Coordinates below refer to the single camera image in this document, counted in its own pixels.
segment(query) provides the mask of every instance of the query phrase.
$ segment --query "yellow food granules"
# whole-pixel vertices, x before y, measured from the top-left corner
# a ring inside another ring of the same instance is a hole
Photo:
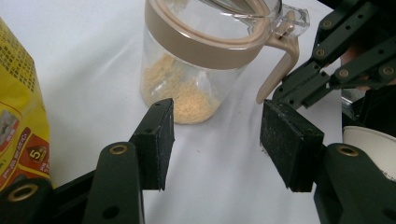
[[[179,124],[199,123],[209,119],[220,103],[186,79],[185,71],[171,56],[164,54],[144,71],[141,91],[147,105],[166,98],[174,99],[174,121]]]

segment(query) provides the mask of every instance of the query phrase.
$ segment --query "white tabletop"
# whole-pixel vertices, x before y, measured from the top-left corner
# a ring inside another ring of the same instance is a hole
[[[330,10],[314,0],[284,3],[310,14],[301,64]],[[35,59],[53,183],[95,169],[102,148],[127,141],[148,109],[139,92],[144,1],[3,0],[0,17]],[[319,223],[313,194],[286,189],[260,147],[262,106],[255,97],[282,55],[264,48],[212,119],[175,126],[166,190],[144,192],[148,224]],[[299,110],[325,132],[325,145],[341,142],[340,102],[334,91]]]

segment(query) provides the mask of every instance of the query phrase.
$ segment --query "black metal bracket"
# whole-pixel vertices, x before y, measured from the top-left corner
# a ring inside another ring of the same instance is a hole
[[[387,179],[360,149],[322,145],[323,132],[291,106],[266,100],[261,143],[285,185],[309,192],[321,223],[396,222],[396,183]]]
[[[165,189],[174,141],[173,100],[162,100],[130,142],[101,151],[94,171],[57,189],[36,178],[0,192],[0,223],[144,223],[142,190]]]
[[[396,78],[396,16],[387,6],[396,7],[391,0],[341,1],[319,23],[311,58],[282,80],[273,99],[293,108],[309,107],[333,90],[376,90]],[[323,71],[358,41],[373,46],[333,74]]]

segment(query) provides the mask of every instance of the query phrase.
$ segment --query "snack bag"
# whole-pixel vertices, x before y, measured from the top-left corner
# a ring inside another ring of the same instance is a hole
[[[0,190],[50,178],[49,135],[34,61],[0,18]]]

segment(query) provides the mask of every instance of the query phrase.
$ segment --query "metal bolt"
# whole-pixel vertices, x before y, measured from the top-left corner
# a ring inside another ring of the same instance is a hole
[[[348,77],[349,76],[349,72],[346,69],[341,69],[338,72],[338,76],[340,76],[340,77]]]
[[[128,150],[128,147],[125,145],[117,145],[112,147],[109,152],[113,155],[120,155]]]
[[[324,21],[323,22],[323,27],[329,28],[332,26],[332,22],[331,21]]]
[[[392,68],[392,67],[384,67],[383,69],[382,69],[382,72],[385,74],[385,75],[387,75],[387,76],[391,76],[391,75],[393,75],[393,73],[395,72],[395,70]]]
[[[317,55],[319,56],[319,57],[321,57],[321,56],[323,56],[324,55],[324,49],[318,49],[317,50]]]

